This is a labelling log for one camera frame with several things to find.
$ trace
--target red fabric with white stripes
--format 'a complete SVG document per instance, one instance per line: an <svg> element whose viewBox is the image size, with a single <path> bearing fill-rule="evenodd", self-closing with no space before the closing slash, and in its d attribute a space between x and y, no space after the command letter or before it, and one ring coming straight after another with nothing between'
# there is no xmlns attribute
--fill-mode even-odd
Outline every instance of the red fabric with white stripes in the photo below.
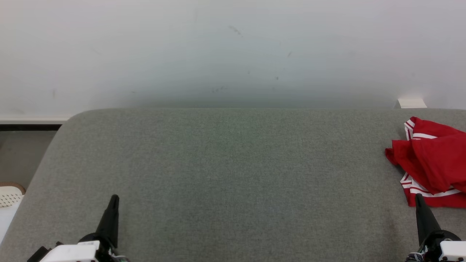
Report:
<svg viewBox="0 0 466 262"><path fill-rule="evenodd" d="M393 140L385 155L407 172L400 182L409 206L421 193L429 206L466 208L466 133L417 117L404 126L407 140Z"/></svg>

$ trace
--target wall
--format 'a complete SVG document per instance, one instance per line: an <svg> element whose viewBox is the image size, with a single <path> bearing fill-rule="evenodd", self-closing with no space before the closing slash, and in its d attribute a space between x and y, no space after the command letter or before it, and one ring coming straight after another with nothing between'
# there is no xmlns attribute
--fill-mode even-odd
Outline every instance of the wall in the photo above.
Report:
<svg viewBox="0 0 466 262"><path fill-rule="evenodd" d="M463 0L2 0L0 117L463 108Z"/></svg>

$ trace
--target gray table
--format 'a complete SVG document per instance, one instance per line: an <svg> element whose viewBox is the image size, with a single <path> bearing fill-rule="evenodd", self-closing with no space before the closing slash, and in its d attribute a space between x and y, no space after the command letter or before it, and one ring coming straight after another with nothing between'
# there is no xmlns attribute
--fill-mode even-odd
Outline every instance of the gray table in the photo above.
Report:
<svg viewBox="0 0 466 262"><path fill-rule="evenodd" d="M93 232L120 195L119 249L145 261L401 261L414 208L384 156L411 116L462 110L111 109L57 133L0 247L25 262ZM466 239L466 210L436 208Z"/></svg>

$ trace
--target black baseboard strip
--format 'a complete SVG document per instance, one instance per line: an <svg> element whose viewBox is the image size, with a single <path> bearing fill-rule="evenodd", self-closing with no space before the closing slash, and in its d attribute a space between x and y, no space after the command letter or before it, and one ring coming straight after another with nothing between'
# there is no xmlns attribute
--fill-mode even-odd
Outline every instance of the black baseboard strip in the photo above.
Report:
<svg viewBox="0 0 466 262"><path fill-rule="evenodd" d="M0 124L0 131L57 131L61 124Z"/></svg>

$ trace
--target floor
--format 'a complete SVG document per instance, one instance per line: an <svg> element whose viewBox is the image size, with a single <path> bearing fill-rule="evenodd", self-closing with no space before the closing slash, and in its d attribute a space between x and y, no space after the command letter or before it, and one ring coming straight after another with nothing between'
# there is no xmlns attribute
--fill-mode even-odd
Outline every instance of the floor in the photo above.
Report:
<svg viewBox="0 0 466 262"><path fill-rule="evenodd" d="M0 132L0 182L26 188L56 131Z"/></svg>

